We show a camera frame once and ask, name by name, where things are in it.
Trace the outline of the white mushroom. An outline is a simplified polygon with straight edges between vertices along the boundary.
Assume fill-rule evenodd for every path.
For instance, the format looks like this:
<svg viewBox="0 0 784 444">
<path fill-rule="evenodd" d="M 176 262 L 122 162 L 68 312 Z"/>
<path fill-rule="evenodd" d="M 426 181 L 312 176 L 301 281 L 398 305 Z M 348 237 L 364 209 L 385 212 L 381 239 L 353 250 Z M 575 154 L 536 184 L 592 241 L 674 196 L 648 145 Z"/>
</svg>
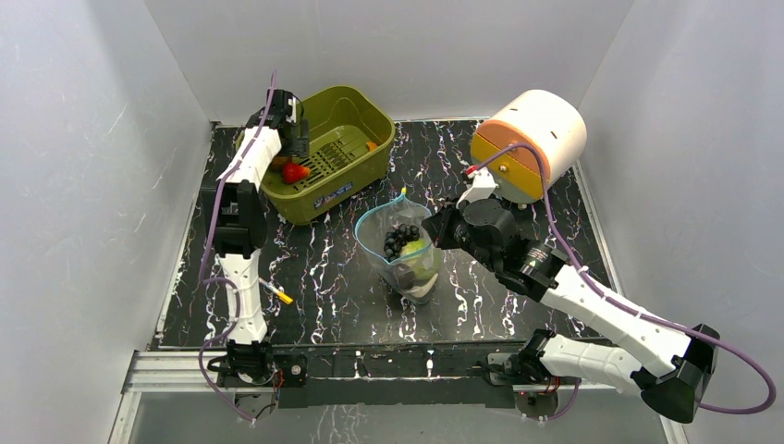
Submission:
<svg viewBox="0 0 784 444">
<path fill-rule="evenodd" d="M 421 284 L 415 284 L 410 289 L 403 292 L 404 297 L 416 304 L 427 304 L 433 293 L 433 288 L 438 280 L 438 273 L 434 273 L 428 280 Z"/>
</svg>

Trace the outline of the red strawberry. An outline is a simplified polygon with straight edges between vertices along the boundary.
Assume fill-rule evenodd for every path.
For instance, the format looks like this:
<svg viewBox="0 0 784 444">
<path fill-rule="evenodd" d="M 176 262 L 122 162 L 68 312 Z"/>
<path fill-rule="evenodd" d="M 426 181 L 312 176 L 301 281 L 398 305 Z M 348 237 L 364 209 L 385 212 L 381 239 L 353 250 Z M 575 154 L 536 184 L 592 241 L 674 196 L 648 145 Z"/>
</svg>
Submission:
<svg viewBox="0 0 784 444">
<path fill-rule="evenodd" d="M 307 179 L 312 174 L 308 166 L 287 162 L 282 166 L 281 178 L 287 185 L 292 185 L 298 181 Z"/>
</svg>

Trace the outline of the green cabbage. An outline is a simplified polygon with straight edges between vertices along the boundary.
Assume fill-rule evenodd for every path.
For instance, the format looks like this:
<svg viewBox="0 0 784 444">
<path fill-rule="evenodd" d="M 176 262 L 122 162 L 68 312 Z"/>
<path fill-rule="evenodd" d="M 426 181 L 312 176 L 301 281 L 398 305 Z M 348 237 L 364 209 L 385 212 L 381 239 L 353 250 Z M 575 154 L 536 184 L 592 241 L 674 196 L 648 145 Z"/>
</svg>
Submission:
<svg viewBox="0 0 784 444">
<path fill-rule="evenodd" d="M 402 263 L 416 278 L 430 278 L 437 272 L 437 250 L 426 239 L 407 243 L 401 250 Z"/>
</svg>

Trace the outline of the olive green plastic basket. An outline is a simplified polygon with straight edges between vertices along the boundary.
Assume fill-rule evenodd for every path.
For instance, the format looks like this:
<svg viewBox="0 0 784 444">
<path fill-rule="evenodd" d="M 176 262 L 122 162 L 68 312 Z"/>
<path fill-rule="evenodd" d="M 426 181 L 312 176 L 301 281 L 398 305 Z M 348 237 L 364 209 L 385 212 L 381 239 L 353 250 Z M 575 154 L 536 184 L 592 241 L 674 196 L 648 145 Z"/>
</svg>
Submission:
<svg viewBox="0 0 784 444">
<path fill-rule="evenodd" d="M 267 198 L 289 223 L 305 225 L 348 199 L 387 172 L 396 126 L 359 90 L 338 85 L 302 101 L 309 123 L 310 155 L 291 157 L 312 174 L 287 185 L 281 172 L 267 170 L 262 199 Z M 369 152 L 367 142 L 378 148 Z"/>
</svg>

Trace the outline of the orange fruit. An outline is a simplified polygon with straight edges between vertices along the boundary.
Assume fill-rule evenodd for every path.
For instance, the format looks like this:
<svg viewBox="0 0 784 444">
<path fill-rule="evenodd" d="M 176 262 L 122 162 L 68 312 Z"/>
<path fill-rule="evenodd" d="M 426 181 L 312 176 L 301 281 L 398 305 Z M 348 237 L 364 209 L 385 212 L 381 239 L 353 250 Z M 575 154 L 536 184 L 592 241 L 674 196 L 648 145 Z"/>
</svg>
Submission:
<svg viewBox="0 0 784 444">
<path fill-rule="evenodd" d="M 269 166 L 269 170 L 280 173 L 284 166 L 292 161 L 290 156 L 275 156 Z"/>
</svg>

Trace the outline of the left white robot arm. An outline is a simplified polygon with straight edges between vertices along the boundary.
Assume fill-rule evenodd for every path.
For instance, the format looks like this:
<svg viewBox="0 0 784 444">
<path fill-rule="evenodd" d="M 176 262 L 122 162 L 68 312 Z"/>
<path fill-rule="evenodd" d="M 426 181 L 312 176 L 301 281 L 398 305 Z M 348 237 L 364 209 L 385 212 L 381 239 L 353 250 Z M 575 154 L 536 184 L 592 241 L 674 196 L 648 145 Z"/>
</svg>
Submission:
<svg viewBox="0 0 784 444">
<path fill-rule="evenodd" d="M 245 384 L 267 385 L 276 373 L 268 327 L 262 309 L 259 277 L 266 240 L 262 182 L 282 154 L 302 152 L 308 136 L 300 127 L 301 102 L 292 92 L 271 87 L 260 110 L 249 117 L 227 169 L 213 187 L 200 191 L 209 216 L 207 249 L 217 256 L 221 274 L 214 283 L 227 290 L 227 353 L 209 363 L 223 377 Z"/>
</svg>

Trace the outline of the dark purple eggplant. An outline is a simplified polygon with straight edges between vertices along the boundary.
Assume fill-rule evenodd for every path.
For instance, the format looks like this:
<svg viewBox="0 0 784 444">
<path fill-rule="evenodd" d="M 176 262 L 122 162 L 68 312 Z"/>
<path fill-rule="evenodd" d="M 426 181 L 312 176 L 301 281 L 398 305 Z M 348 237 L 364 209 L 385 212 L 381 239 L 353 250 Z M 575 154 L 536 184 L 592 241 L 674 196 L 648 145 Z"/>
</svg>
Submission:
<svg viewBox="0 0 784 444">
<path fill-rule="evenodd" d="M 419 285 L 420 273 L 416 267 L 399 263 L 393 268 L 393 277 L 400 290 L 411 290 Z"/>
</svg>

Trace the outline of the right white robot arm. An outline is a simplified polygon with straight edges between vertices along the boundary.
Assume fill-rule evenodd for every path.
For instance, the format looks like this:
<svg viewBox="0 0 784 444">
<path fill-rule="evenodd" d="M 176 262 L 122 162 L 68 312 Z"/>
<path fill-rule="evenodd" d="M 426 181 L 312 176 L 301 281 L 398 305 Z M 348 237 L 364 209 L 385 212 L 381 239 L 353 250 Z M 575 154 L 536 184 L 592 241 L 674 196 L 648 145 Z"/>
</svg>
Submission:
<svg viewBox="0 0 784 444">
<path fill-rule="evenodd" d="M 533 383 L 580 378 L 637 395 L 672 421 L 693 421 L 717 363 L 714 329 L 700 324 L 683 333 L 644 320 L 641 308 L 623 311 L 610 302 L 614 292 L 586 284 L 566 254 L 524 236 L 495 199 L 447 203 L 422 226 L 435 247 L 463 250 L 506 289 L 583 321 L 611 342 L 537 329 L 517 354 L 487 364 L 492 375 Z"/>
</svg>

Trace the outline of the black grape bunch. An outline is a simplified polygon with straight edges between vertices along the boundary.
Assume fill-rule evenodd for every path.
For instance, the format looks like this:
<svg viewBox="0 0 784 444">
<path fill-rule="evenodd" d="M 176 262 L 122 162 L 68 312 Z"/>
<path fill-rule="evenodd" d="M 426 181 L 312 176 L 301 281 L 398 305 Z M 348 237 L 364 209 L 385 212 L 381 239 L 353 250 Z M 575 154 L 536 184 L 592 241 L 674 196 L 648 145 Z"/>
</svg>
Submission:
<svg viewBox="0 0 784 444">
<path fill-rule="evenodd" d="M 419 227 L 400 224 L 386 233 L 384 239 L 384 256 L 387 261 L 394 261 L 401 257 L 403 247 L 411 242 L 423 239 Z"/>
</svg>

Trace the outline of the clear zip top bag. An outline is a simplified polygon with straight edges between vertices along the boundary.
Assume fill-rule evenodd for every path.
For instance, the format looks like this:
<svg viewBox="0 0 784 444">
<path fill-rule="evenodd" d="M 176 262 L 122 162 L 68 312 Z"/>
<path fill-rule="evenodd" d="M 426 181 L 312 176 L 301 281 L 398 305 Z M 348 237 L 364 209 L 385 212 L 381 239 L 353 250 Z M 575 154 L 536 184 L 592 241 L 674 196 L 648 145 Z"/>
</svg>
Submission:
<svg viewBox="0 0 784 444">
<path fill-rule="evenodd" d="M 403 188 L 397 197 L 365 212 L 353 230 L 377 275 L 401 298 L 417 304 L 430 301 L 443 265 L 443 254 L 423 228 L 431 214 Z"/>
</svg>

